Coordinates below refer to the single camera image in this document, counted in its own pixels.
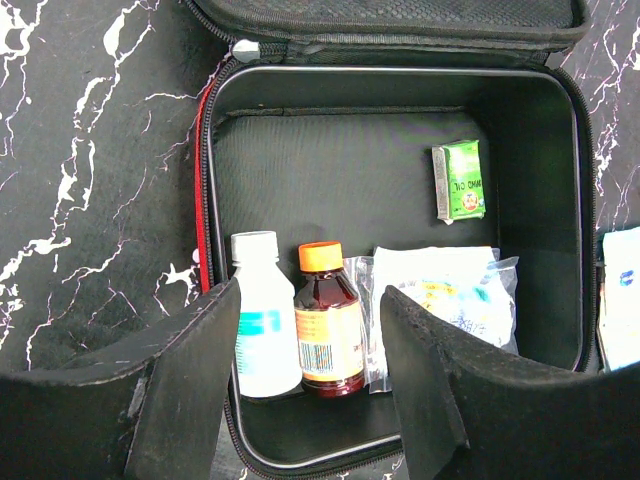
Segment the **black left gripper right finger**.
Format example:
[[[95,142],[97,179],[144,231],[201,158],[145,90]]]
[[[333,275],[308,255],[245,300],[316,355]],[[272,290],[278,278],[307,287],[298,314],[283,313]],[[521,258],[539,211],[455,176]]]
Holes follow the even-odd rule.
[[[394,287],[381,325],[413,479],[635,479],[639,369],[589,375],[498,349]]]

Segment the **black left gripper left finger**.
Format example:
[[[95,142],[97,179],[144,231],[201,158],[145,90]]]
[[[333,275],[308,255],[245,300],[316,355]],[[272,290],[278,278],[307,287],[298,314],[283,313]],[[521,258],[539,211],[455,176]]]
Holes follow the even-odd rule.
[[[1,378],[5,479],[206,479],[239,319],[235,281],[57,370]]]

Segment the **teal round tape packet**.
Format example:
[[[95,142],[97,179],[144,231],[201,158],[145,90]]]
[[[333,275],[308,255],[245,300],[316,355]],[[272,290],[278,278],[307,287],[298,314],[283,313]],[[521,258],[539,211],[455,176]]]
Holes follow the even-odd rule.
[[[412,280],[397,288],[432,315],[495,347],[517,354],[515,302],[497,278],[464,284]]]

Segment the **white green pill bottle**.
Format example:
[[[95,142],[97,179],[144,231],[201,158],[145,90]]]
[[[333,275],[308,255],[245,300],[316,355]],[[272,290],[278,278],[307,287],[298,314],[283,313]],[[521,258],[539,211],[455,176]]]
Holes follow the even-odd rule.
[[[240,318],[235,346],[239,390],[262,399],[295,389],[302,379],[294,286],[278,266],[274,231],[231,236],[234,278],[240,293]]]

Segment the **white blue gauze packet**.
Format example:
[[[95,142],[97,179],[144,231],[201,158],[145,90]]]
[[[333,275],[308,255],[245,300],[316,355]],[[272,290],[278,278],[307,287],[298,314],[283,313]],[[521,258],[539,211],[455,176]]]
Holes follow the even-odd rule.
[[[519,258],[502,259],[498,248],[479,246],[391,250],[378,247],[373,258],[374,295],[379,304],[380,322],[381,299],[386,288],[397,288],[399,283],[412,280],[480,284],[497,278],[515,302]]]

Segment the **blue cotton swab bag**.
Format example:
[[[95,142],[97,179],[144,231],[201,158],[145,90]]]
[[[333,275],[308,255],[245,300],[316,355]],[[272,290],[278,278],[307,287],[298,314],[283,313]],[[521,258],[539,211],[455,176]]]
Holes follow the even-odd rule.
[[[605,234],[603,255],[598,330],[605,369],[615,371],[639,361],[639,228]]]

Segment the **brown medicine bottle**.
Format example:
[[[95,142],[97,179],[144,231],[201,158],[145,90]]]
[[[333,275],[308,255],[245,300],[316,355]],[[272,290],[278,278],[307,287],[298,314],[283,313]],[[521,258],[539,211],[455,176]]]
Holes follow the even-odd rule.
[[[304,284],[294,308],[303,387],[320,398],[352,395],[365,383],[364,321],[342,246],[307,243],[298,254]]]

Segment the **green wind oil box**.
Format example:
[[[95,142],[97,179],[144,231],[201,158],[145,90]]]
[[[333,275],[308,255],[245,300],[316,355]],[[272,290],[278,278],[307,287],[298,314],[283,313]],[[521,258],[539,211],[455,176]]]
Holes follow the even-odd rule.
[[[447,225],[483,218],[486,213],[478,140],[461,140],[431,149],[437,218]]]

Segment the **red black medicine case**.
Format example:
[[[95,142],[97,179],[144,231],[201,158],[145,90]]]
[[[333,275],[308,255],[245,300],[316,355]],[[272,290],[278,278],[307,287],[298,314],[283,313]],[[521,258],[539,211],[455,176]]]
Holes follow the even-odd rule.
[[[196,149],[201,284],[231,275],[230,237],[300,244],[489,245],[517,256],[518,353],[585,373],[596,322],[593,161],[579,88],[548,57],[589,27],[582,1],[193,1],[228,42]],[[483,218],[437,218],[431,149],[478,140]],[[314,479],[404,454],[393,393],[241,396],[225,413],[248,468]]]

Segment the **white gauze pad bag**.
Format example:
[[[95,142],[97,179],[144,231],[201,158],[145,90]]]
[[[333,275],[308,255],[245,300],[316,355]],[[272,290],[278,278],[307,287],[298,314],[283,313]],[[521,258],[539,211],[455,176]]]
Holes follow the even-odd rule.
[[[389,393],[392,383],[388,373],[385,348],[379,321],[379,304],[375,299],[374,258],[349,257],[345,272],[358,293],[363,317],[364,378],[371,395]]]

